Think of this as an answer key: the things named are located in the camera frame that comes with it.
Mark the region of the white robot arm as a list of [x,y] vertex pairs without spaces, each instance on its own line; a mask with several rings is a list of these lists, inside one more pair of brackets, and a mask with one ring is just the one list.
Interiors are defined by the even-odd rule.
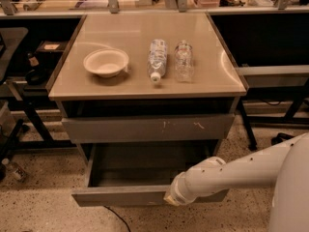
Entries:
[[309,133],[230,162],[205,159],[178,174],[164,200],[184,206],[225,189],[270,186],[268,232],[309,232]]

